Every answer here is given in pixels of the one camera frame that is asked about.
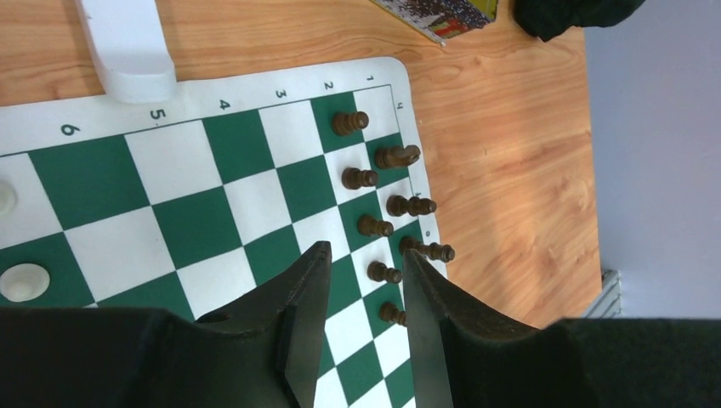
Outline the white stand base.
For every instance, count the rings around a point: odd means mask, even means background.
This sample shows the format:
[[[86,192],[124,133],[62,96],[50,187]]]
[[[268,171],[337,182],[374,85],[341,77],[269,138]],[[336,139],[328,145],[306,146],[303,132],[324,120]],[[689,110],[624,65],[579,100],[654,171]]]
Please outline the white stand base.
[[[127,104],[171,99],[174,62],[153,0],[76,0],[94,69],[105,93]]]

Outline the white chess pawn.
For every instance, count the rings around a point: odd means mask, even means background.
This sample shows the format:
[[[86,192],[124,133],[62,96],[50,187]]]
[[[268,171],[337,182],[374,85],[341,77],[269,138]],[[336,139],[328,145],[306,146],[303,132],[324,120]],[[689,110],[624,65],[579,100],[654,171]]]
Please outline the white chess pawn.
[[[0,182],[0,215],[8,216],[17,206],[18,198],[14,186],[2,180]]]
[[[40,297],[49,284],[49,272],[35,263],[20,263],[1,273],[1,295],[14,303]]]

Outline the dark brown chess piece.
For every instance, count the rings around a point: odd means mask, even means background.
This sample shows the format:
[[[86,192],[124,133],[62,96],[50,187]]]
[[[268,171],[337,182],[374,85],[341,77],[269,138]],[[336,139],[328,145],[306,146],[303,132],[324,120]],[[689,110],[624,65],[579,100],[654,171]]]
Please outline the dark brown chess piece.
[[[411,236],[404,236],[400,240],[399,250],[400,254],[403,254],[407,250],[415,250],[428,259],[439,260],[443,263],[451,262],[456,256],[455,250],[450,245],[441,245],[436,242],[424,244]]]
[[[437,209],[435,201],[429,198],[412,196],[406,199],[400,195],[392,195],[386,203],[390,215],[400,217],[403,215],[422,216],[434,213]]]

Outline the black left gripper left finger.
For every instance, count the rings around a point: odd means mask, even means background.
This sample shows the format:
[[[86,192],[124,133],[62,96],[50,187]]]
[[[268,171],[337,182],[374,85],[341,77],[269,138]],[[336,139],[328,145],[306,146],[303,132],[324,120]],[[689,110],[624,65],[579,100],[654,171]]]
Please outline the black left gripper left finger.
[[[332,267],[327,241],[188,321],[155,308],[1,310],[4,407],[311,407]]]

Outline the black cloth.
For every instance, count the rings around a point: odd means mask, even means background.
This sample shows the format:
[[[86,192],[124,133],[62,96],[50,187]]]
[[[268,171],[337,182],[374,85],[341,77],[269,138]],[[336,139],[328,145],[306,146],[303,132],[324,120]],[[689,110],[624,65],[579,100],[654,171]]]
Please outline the black cloth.
[[[512,14],[519,27],[548,42],[571,27],[606,28],[620,24],[645,0],[518,0]]]

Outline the dark brown chess pawn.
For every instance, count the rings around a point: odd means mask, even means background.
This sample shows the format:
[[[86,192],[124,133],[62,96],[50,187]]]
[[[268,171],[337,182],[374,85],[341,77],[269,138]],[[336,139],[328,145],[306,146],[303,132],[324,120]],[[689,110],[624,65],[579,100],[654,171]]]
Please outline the dark brown chess pawn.
[[[337,112],[332,118],[332,130],[338,136],[348,136],[369,125],[369,116],[364,111]]]
[[[358,219],[357,229],[361,235],[388,237],[395,231],[394,226],[382,219],[376,219],[371,215],[364,214]]]
[[[402,281],[402,272],[399,269],[390,268],[385,263],[373,261],[367,268],[368,277],[377,282],[388,282],[399,284]]]
[[[373,170],[361,170],[357,167],[346,168],[341,177],[343,186],[348,190],[374,187],[379,180],[378,173]]]
[[[379,309],[378,315],[382,321],[393,323],[399,326],[407,326],[406,312],[404,310],[400,310],[394,303],[383,303]]]

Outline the dark brown chess knight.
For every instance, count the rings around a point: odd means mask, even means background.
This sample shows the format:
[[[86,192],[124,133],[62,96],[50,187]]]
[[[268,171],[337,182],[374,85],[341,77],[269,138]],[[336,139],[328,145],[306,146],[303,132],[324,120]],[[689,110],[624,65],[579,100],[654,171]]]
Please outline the dark brown chess knight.
[[[409,167],[420,159],[421,150],[415,144],[406,147],[394,145],[382,147],[374,154],[374,163],[380,169]]]

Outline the green white chess board mat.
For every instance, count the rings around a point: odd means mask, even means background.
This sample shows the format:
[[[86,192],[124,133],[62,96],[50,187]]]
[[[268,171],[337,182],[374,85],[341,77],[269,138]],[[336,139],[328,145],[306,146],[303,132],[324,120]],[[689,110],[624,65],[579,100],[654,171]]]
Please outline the green white chess board mat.
[[[369,125],[332,130],[337,112]],[[376,168],[377,149],[420,145],[406,67],[357,59],[182,82],[168,101],[108,96],[4,106],[1,181],[17,206],[1,217],[1,268],[38,264],[48,290],[1,306],[156,307],[196,320],[280,274],[317,241],[332,247],[318,407],[413,407],[406,332],[382,321],[403,308],[404,236],[437,242],[434,216],[389,214],[391,196],[427,198],[426,167],[382,170],[346,189],[346,168]],[[361,235],[364,214],[388,237]]]

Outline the decorated gold tin box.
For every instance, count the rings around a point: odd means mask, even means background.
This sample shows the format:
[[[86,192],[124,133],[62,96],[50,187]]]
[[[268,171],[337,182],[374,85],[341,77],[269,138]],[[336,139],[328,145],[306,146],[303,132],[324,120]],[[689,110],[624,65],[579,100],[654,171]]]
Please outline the decorated gold tin box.
[[[497,18],[497,0],[372,0],[434,43],[480,30]]]

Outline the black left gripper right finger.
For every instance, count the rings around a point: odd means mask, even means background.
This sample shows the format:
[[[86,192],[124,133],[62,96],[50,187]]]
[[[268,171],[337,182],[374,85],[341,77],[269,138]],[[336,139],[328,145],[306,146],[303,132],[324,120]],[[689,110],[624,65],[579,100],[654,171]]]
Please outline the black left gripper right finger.
[[[403,256],[419,407],[717,407],[720,323],[710,319],[517,321]]]

